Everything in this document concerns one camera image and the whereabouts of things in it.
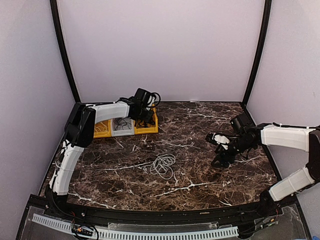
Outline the yellow plastic bin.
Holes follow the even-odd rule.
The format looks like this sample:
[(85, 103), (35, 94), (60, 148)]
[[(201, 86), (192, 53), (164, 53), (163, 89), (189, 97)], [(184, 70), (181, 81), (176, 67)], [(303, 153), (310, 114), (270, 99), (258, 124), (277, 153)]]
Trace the yellow plastic bin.
[(153, 121), (151, 123), (145, 123), (141, 120), (134, 122), (134, 134), (142, 135), (142, 134), (154, 134), (158, 133), (158, 116), (156, 112), (156, 108), (153, 109)]
[(110, 120), (101, 121), (94, 125), (94, 134), (93, 134), (94, 139), (109, 138), (111, 136), (112, 134), (111, 134)]

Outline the grey plastic bin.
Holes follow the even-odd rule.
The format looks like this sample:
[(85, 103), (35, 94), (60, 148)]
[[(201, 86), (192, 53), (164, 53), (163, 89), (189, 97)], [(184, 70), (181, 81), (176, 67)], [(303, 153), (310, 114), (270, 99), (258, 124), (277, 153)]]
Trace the grey plastic bin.
[(134, 131), (135, 121), (130, 118), (114, 118), (110, 120), (111, 136), (122, 137), (132, 136)]

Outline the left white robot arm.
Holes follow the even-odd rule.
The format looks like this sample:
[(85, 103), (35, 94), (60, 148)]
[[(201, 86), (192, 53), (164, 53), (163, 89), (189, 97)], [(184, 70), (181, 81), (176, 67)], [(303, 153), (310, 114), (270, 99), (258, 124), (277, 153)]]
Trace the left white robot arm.
[(160, 102), (161, 96), (157, 92), (138, 88), (135, 95), (114, 102), (75, 103), (64, 127), (62, 150), (49, 182), (51, 191), (58, 196), (68, 194), (76, 164), (94, 139), (95, 124), (118, 118), (150, 124), (153, 122), (153, 108)]

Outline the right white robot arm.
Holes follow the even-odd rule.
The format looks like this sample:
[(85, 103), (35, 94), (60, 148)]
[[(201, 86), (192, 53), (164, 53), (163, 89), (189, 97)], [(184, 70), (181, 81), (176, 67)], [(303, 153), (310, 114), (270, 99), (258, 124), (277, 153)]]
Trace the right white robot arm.
[(292, 126), (278, 123), (255, 125), (242, 113), (230, 120), (235, 135), (209, 133), (205, 140), (216, 146), (214, 165), (224, 168), (235, 162), (236, 156), (258, 146), (279, 146), (308, 153), (305, 166), (275, 183), (260, 195), (255, 213), (266, 217), (275, 208), (275, 202), (298, 193), (320, 182), (320, 128), (318, 126)]

